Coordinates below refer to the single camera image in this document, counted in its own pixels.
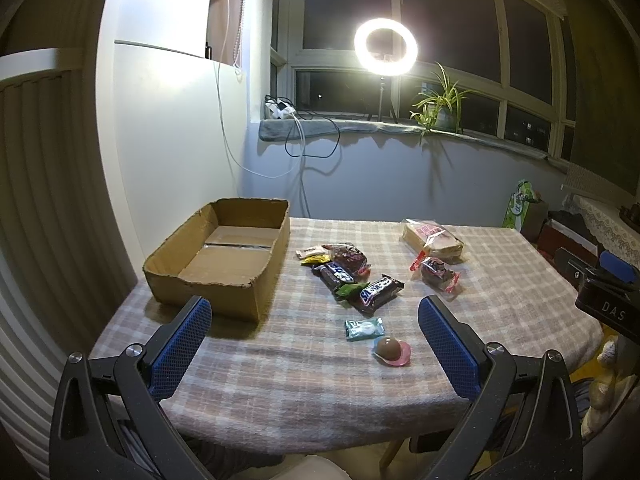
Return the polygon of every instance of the white cable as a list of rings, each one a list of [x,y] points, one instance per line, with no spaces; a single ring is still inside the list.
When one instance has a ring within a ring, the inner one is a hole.
[[[230,5],[229,5],[229,0],[226,0],[226,29],[225,29],[225,39],[224,39],[224,40],[223,40],[223,42],[222,42],[222,50],[221,50],[221,53],[220,53],[220,59],[222,59],[222,53],[224,52],[225,47],[226,47],[226,38],[228,37],[228,33],[229,33],[229,22],[230,22],[230,20],[231,20],[231,7],[230,7]],[[276,175],[276,176],[270,176],[270,175],[264,175],[264,174],[261,174],[261,173],[257,173],[256,171],[252,171],[252,170],[250,170],[249,168],[244,167],[244,166],[243,166],[242,164],[240,164],[240,163],[236,160],[236,158],[234,157],[234,154],[233,154],[233,152],[231,151],[231,147],[229,146],[228,139],[226,138],[225,120],[224,120],[224,118],[223,118],[223,113],[222,113],[222,97],[221,97],[221,95],[220,95],[220,67],[221,67],[221,65],[222,65],[222,62],[219,62],[219,63],[218,63],[218,69],[217,69],[217,70],[214,70],[213,72],[214,72],[214,74],[215,74],[215,76],[216,76],[216,92],[218,93],[218,110],[219,110],[219,112],[220,112],[220,128],[222,129],[222,137],[223,137],[223,139],[224,139],[224,141],[225,141],[225,149],[226,149],[226,152],[231,156],[231,159],[232,159],[232,160],[233,160],[233,161],[234,161],[234,162],[235,162],[235,163],[236,163],[240,168],[242,168],[243,170],[245,170],[245,171],[247,171],[247,172],[249,172],[249,173],[251,173],[251,174],[254,174],[254,175],[257,175],[257,176],[261,176],[261,177],[263,177],[263,178],[270,178],[270,179],[280,178],[280,177],[283,177],[283,176],[285,176],[285,175],[288,175],[289,173],[291,173],[291,171],[293,171],[293,170],[295,169],[295,166],[293,166],[292,168],[290,168],[290,170],[289,170],[289,171],[287,171],[287,172],[285,172],[285,173],[283,173],[283,174]],[[301,126],[298,126],[298,128],[299,128],[299,131],[300,131],[300,142],[301,142],[301,144],[302,144],[302,150],[303,150],[303,153],[304,153],[305,148],[306,148],[306,137],[305,137],[304,132],[302,131],[302,127],[301,127]],[[303,157],[303,156],[301,156],[301,157],[300,157],[300,171],[301,171],[301,172],[302,172],[303,160],[304,160],[304,157]]]
[[[293,115],[293,119],[296,121],[296,126],[298,127],[298,131],[300,132],[300,137],[304,139],[304,142],[302,143],[302,152],[300,153],[300,171],[298,172],[298,174],[300,176],[300,193],[302,194],[302,202],[306,207],[306,217],[311,218],[311,209],[309,209],[309,201],[306,198],[305,182],[303,180],[303,174],[305,170],[306,135],[302,128],[302,123],[300,122],[300,119],[296,116],[295,113],[293,113],[292,115]]]

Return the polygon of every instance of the open cardboard box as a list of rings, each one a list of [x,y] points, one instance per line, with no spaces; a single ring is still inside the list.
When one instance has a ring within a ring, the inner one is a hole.
[[[193,295],[213,313],[258,323],[289,241],[289,202],[223,198],[196,211],[143,266],[156,300],[183,306]]]

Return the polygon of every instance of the window sill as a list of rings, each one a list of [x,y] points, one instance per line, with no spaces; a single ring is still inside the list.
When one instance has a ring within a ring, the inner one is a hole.
[[[335,127],[324,119],[313,119],[310,121],[300,121],[303,125],[307,139],[312,137],[323,137],[335,135]],[[334,123],[340,128],[341,134],[387,134],[392,136],[419,136],[422,133],[420,126],[412,124],[379,123],[376,121],[342,120],[334,119]],[[282,142],[287,139],[298,138],[298,132],[294,131],[296,123],[292,119],[267,119],[260,121],[258,137],[264,142]],[[563,173],[567,172],[569,163],[565,160],[553,158],[547,152],[524,146],[511,140],[498,139],[487,134],[476,132],[465,132],[464,134],[454,134],[452,132],[433,130],[431,135],[453,137],[464,142],[472,142],[482,146],[488,146],[505,152],[516,153],[517,155],[533,158],[534,160],[544,160],[550,166]]]

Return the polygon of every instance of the cardboard box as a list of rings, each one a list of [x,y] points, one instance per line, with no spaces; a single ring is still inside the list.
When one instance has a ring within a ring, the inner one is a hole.
[[[529,242],[535,242],[549,212],[549,204],[537,200],[531,184],[526,180],[518,183],[511,195],[502,227],[516,229]]]
[[[289,241],[289,202],[224,198],[196,211],[143,266],[156,300],[194,294],[214,315],[258,323],[267,314]]]

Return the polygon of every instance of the metal screw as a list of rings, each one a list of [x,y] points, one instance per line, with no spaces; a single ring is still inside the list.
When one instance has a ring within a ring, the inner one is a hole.
[[[562,354],[558,350],[549,350],[546,355],[555,363],[559,363],[562,360]]]
[[[68,361],[73,365],[76,363],[79,363],[81,360],[82,360],[82,352],[73,352],[68,359]]]
[[[129,357],[138,356],[142,354],[142,345],[139,345],[138,343],[134,345],[129,345],[127,346],[127,349],[124,351],[124,353]]]
[[[489,343],[486,347],[491,355],[498,355],[504,352],[504,346],[498,343]]]

